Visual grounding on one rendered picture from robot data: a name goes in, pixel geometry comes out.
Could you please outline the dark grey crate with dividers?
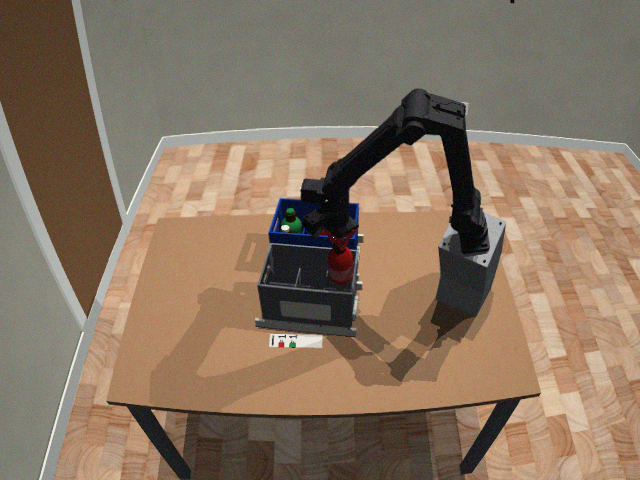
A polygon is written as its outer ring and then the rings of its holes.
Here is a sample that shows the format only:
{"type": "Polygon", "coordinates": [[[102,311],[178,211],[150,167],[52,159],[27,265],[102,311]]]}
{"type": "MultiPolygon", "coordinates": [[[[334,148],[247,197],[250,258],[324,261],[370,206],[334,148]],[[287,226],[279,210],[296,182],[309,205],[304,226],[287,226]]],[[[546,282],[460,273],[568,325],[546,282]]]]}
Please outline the dark grey crate with dividers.
{"type": "Polygon", "coordinates": [[[329,275],[331,249],[270,243],[257,284],[263,319],[352,327],[359,250],[350,249],[354,269],[352,281],[337,285],[329,275]]]}

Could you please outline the blue crate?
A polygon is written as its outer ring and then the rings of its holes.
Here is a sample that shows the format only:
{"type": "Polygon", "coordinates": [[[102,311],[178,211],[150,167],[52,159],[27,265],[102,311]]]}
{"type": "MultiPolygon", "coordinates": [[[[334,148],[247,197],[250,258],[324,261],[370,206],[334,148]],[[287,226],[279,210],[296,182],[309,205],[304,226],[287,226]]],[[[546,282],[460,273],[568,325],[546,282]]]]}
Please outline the blue crate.
{"type": "MultiPolygon", "coordinates": [[[[301,199],[280,198],[269,232],[268,232],[269,242],[278,243],[278,244],[333,248],[334,244],[332,244],[328,236],[319,235],[318,238],[317,237],[314,238],[310,234],[307,234],[307,232],[305,231],[306,230],[305,227],[303,227],[303,216],[319,208],[321,208],[321,204],[302,202],[301,199]],[[296,217],[298,217],[302,223],[303,234],[280,232],[281,222],[286,217],[285,212],[288,208],[293,208],[294,211],[296,212],[296,217]],[[277,222],[277,225],[276,225],[276,222],[277,222]],[[275,228],[275,225],[276,225],[276,228],[275,228]],[[274,231],[274,228],[275,228],[275,231],[274,231]]],[[[359,203],[349,203],[349,216],[353,218],[355,221],[357,221],[358,209],[359,209],[359,203]]],[[[346,246],[347,248],[355,250],[356,234],[357,234],[357,231],[353,235],[353,238],[349,240],[346,246]]]]}

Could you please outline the white paper pick list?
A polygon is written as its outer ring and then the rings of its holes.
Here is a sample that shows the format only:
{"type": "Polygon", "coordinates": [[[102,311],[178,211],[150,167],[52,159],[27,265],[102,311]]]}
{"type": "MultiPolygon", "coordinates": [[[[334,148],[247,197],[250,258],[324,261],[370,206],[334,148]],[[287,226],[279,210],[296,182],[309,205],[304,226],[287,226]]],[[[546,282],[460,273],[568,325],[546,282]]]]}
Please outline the white paper pick list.
{"type": "Polygon", "coordinates": [[[322,348],[322,335],[270,334],[269,347],[322,348]]]}

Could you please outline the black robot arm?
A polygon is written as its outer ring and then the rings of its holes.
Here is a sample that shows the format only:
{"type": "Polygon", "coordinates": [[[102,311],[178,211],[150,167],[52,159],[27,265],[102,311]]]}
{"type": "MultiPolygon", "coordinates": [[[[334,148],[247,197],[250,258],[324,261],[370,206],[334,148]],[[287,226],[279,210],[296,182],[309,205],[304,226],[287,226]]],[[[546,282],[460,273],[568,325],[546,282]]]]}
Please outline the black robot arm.
{"type": "Polygon", "coordinates": [[[363,174],[403,143],[412,145],[424,135],[439,135],[453,192],[449,223],[459,232],[463,254],[488,251],[488,228],[480,207],[481,194],[473,182],[465,113],[464,103],[424,89],[412,90],[385,122],[328,167],[325,178],[303,180],[301,201],[321,204],[321,208],[303,216],[305,231],[318,238],[327,225],[336,231],[345,227],[346,210],[342,210],[349,206],[349,188],[363,174]],[[341,212],[332,211],[328,205],[341,212]]]}

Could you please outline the green bottle with pale green label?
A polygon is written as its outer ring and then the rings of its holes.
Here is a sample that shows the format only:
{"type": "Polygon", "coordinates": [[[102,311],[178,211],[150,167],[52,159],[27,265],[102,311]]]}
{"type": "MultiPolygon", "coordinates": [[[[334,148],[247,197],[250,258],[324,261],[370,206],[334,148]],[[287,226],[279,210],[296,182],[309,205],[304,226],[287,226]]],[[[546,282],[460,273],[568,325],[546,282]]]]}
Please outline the green bottle with pale green label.
{"type": "Polygon", "coordinates": [[[286,217],[281,222],[281,227],[283,225],[288,225],[291,229],[291,233],[303,234],[302,233],[302,223],[298,217],[296,217],[296,212],[293,208],[288,208],[285,213],[286,217]]]}

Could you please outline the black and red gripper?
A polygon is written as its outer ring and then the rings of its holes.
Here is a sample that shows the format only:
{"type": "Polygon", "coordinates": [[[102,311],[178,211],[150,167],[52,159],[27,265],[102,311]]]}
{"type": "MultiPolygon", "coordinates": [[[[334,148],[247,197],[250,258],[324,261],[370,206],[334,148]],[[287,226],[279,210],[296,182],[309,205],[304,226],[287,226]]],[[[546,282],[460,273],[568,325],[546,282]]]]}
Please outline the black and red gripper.
{"type": "Polygon", "coordinates": [[[346,226],[345,227],[336,231],[331,226],[327,225],[326,228],[324,229],[325,233],[331,240],[332,244],[336,240],[341,251],[346,248],[349,240],[355,234],[356,229],[359,228],[359,223],[349,216],[349,206],[342,211],[345,211],[345,210],[346,210],[346,226]],[[334,235],[334,238],[331,233],[334,235]],[[344,237],[346,237],[346,239],[345,239],[344,245],[342,245],[342,239],[344,237]]]}

